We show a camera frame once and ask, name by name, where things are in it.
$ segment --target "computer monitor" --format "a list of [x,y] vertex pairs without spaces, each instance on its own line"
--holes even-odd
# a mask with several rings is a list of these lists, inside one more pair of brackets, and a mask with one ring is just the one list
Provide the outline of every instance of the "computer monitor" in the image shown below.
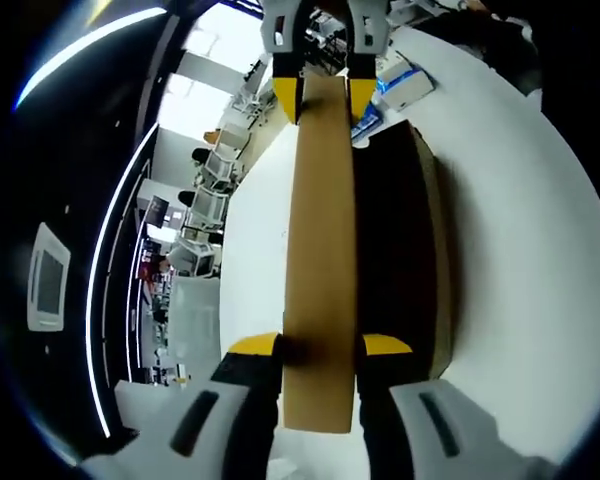
[[205,275],[210,275],[213,272],[213,255],[200,257],[198,259],[198,265],[196,266],[196,270],[194,272],[196,277],[204,277]]
[[145,221],[148,225],[162,228],[162,225],[164,225],[164,217],[167,215],[168,209],[169,202],[154,195],[151,199],[151,203],[149,203],[149,206],[147,207]]
[[34,332],[64,329],[64,300],[71,253],[45,223],[31,254],[28,278],[27,325]]

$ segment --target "cardboard box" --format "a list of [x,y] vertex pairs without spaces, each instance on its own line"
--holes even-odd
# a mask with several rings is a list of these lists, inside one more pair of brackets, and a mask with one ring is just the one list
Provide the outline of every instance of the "cardboard box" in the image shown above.
[[357,313],[351,124],[345,79],[308,76],[299,122],[283,334],[284,426],[347,433]]
[[376,74],[382,102],[397,112],[434,89],[422,69],[411,65],[406,57],[392,48],[376,59]]

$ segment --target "white tabletop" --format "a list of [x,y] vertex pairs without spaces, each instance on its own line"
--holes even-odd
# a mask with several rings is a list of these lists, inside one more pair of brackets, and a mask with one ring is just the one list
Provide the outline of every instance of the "white tabletop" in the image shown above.
[[[444,378],[505,442],[560,462],[600,406],[600,202],[547,119],[484,63],[414,30],[392,38],[437,85],[388,120],[408,118],[457,185],[464,300]],[[296,135],[283,130],[230,202],[223,353],[282,328]]]

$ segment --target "led light strip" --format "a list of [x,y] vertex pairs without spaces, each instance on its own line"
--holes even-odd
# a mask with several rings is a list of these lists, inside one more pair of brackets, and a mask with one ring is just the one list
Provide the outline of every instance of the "led light strip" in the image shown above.
[[144,246],[144,239],[142,238],[142,230],[144,229],[144,224],[147,221],[147,213],[149,213],[149,209],[142,217],[142,222],[140,222],[140,227],[138,228],[138,236],[136,237],[136,245],[133,247],[133,259],[131,260],[131,268],[129,269],[129,286],[127,287],[127,315],[125,317],[125,341],[127,348],[127,374],[129,375],[129,381],[131,381],[131,350],[129,348],[129,322],[131,322],[131,288],[133,286],[133,278],[134,273],[138,276],[138,269],[136,268],[136,264],[138,262],[138,253],[140,252],[140,245],[142,241],[142,245]]
[[[147,165],[149,165],[149,163],[150,163],[149,159],[147,159],[144,166],[142,167],[142,171],[140,172],[140,175],[138,175],[138,179],[136,180],[136,183],[133,185],[133,189],[131,190],[132,192],[137,191],[138,184],[142,180],[143,173],[147,169]],[[111,267],[113,266],[113,258],[115,256],[114,252],[118,245],[118,240],[120,238],[120,231],[122,230],[122,225],[124,223],[124,219],[127,216],[127,212],[129,211],[129,206],[131,205],[131,202],[135,199],[136,199],[135,195],[129,195],[127,204],[124,206],[124,212],[122,213],[121,220],[118,222],[118,230],[116,230],[116,237],[113,240],[113,247],[111,247],[111,255],[109,257],[109,266],[107,267],[107,273],[109,273],[109,274],[111,273]],[[109,280],[110,279],[111,279],[111,276],[107,275],[107,281],[104,285],[104,294],[102,296],[102,298],[104,298],[105,305],[106,305],[108,294],[109,294]],[[107,309],[103,308],[102,309],[102,337],[103,338],[106,335],[106,322],[107,322]],[[105,373],[105,377],[107,379],[107,385],[111,386],[109,384],[109,369],[107,368],[107,354],[106,354],[106,344],[105,343],[102,344],[102,358],[104,359],[104,373]]]
[[18,108],[22,101],[27,98],[27,96],[36,88],[40,82],[42,82],[45,78],[55,72],[58,68],[62,66],[67,60],[71,57],[75,56],[89,45],[97,42],[98,40],[103,39],[107,35],[110,35],[113,32],[121,30],[125,27],[133,25],[134,23],[141,22],[142,20],[147,20],[152,17],[156,17],[158,15],[162,15],[167,11],[164,8],[150,8],[148,10],[142,10],[141,12],[136,12],[131,15],[127,15],[126,17],[119,18],[107,25],[94,30],[93,32],[89,32],[84,37],[79,38],[71,45],[66,47],[64,50],[58,52],[51,60],[45,63],[40,69],[33,74],[33,76],[29,79],[27,84],[22,89],[20,96],[18,97],[18,101],[16,102],[15,108]]
[[[144,250],[144,238],[140,242],[140,252],[142,252],[142,250]],[[140,262],[138,262],[138,264],[136,265],[136,278],[138,277],[138,275],[140,275]]]
[[104,236],[109,227],[109,222],[111,220],[111,215],[113,214],[113,209],[118,202],[118,197],[120,196],[120,192],[122,191],[122,187],[127,181],[127,177],[131,173],[133,166],[136,164],[140,153],[146,146],[147,142],[154,134],[156,129],[158,128],[158,124],[154,124],[151,129],[147,132],[146,136],[138,145],[133,157],[129,161],[129,165],[125,169],[120,181],[118,182],[118,186],[113,192],[113,197],[111,198],[111,202],[109,203],[109,208],[107,208],[107,213],[104,216],[104,220],[102,221],[102,227],[100,227],[100,234],[98,235],[98,240],[96,241],[96,248],[93,252],[93,261],[91,262],[91,272],[89,273],[89,284],[87,286],[87,308],[85,313],[85,347],[87,351],[87,369],[89,371],[89,382],[91,383],[91,393],[93,394],[93,401],[96,405],[96,411],[98,412],[98,418],[100,419],[100,424],[102,425],[102,431],[104,432],[105,437],[110,437],[111,433],[109,432],[109,426],[107,425],[107,421],[104,418],[104,413],[102,411],[102,404],[100,403],[100,397],[98,395],[98,388],[96,387],[96,379],[93,371],[93,353],[91,351],[91,319],[93,316],[92,312],[92,303],[93,303],[93,290],[96,280],[96,273],[98,270],[98,263],[100,261],[100,254],[102,253],[102,244],[104,242]]
[[140,309],[140,297],[142,296],[142,287],[144,282],[138,282],[138,302],[136,304],[136,359],[138,360],[138,368],[140,368],[140,322],[142,321],[142,310]]

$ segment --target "black wall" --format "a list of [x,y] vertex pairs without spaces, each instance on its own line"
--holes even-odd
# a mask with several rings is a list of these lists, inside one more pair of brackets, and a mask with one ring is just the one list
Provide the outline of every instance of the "black wall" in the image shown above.
[[[25,99],[0,134],[0,376],[30,415],[81,456],[115,448],[103,441],[87,376],[87,281],[105,211],[136,147],[139,98],[167,17],[78,54]],[[65,330],[54,334],[29,332],[26,323],[26,272],[42,221],[72,255]],[[99,335],[100,323],[93,329]],[[102,385],[97,351],[94,363]],[[100,392],[115,439],[124,431],[113,393]]]
[[[52,24],[71,2],[43,3],[24,0],[0,6],[0,29],[5,33],[0,36],[0,454],[8,452],[15,459],[26,452],[27,458],[35,459],[28,465],[31,471],[44,465],[50,473],[49,466],[57,461],[29,419],[69,445],[78,460],[113,452],[129,439],[106,386],[99,337],[116,222],[133,193],[138,169],[129,177],[105,237],[93,305],[95,377],[113,434],[109,440],[102,433],[87,374],[88,277],[114,189],[155,122],[166,77],[177,68],[193,22],[216,1],[165,2],[180,18],[161,15],[99,40],[45,79],[13,112],[18,89],[34,68]],[[147,145],[138,166],[152,149]],[[27,329],[27,273],[40,222],[49,225],[72,255],[65,329],[60,333]],[[128,272],[135,235],[133,222],[124,222],[114,268]],[[125,351],[118,341],[124,330],[118,283],[110,289],[117,307],[107,308],[105,335],[107,353],[113,353],[112,385]],[[1,464],[3,473],[21,468],[17,461]]]

